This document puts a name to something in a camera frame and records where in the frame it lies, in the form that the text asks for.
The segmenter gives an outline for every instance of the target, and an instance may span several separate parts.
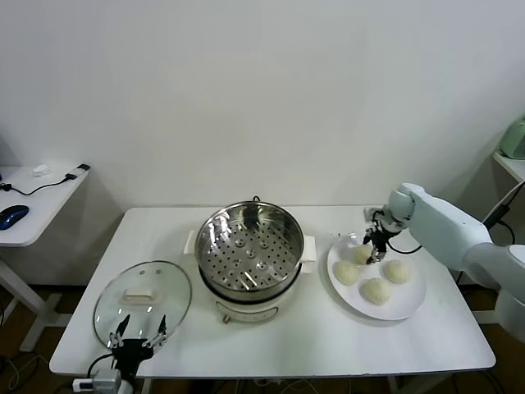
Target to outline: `dough ball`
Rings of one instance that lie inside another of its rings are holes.
[[[404,261],[392,260],[385,264],[383,269],[386,278],[398,285],[406,283],[410,279],[410,267]]]
[[[366,265],[370,254],[372,254],[372,246],[370,244],[354,247],[354,263]]]
[[[390,287],[384,279],[374,277],[367,280],[359,289],[366,301],[376,305],[383,305],[390,299]]]
[[[350,261],[340,261],[334,264],[334,274],[339,282],[345,286],[352,286],[359,280],[359,268]]]

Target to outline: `white robotic arm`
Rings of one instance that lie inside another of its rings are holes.
[[[501,287],[495,309],[499,323],[525,341],[525,245],[494,245],[481,222],[408,183],[392,191],[382,209],[366,210],[365,218],[372,222],[365,237],[373,245],[369,263],[381,261],[389,239],[408,228],[446,267],[465,271],[484,287]]]

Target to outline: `shelf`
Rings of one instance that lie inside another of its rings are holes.
[[[506,158],[498,152],[494,153],[494,160],[507,170],[516,181],[525,181],[525,160]]]

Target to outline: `white table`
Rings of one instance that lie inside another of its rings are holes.
[[[317,269],[301,274],[294,303],[259,325],[221,322],[193,256],[181,255],[190,230],[215,208],[133,208],[108,246],[50,362],[54,373],[85,375],[107,353],[93,330],[104,287],[137,263],[166,259],[189,274],[194,298],[185,321],[151,360],[145,378],[296,378],[488,369],[495,357],[449,271],[425,250],[413,256],[427,278],[422,308],[402,322],[364,317],[331,287],[326,253],[338,235],[363,232],[363,207],[288,208],[316,237]],[[395,239],[415,246],[407,231]]]
[[[73,167],[54,168],[45,176],[32,176],[31,167],[0,167],[2,183],[11,183],[18,190],[31,192],[36,187],[61,181]],[[55,218],[62,206],[87,176],[85,172],[77,179],[58,186],[51,186],[37,191],[34,195],[24,196],[14,190],[0,190],[0,211],[12,205],[27,205],[29,213],[13,227],[0,231],[0,246],[22,247],[34,243],[49,223]],[[4,321],[15,308],[16,302],[22,302],[37,315],[33,326],[21,344],[22,351],[32,351],[46,327],[64,328],[70,314],[58,314],[54,311],[60,300],[60,294],[52,294],[42,300],[18,275],[0,258],[0,284],[13,294],[13,301],[6,307]]]

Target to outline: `blue computer mouse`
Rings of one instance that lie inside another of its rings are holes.
[[[7,230],[30,211],[27,205],[12,205],[0,212],[0,230]]]

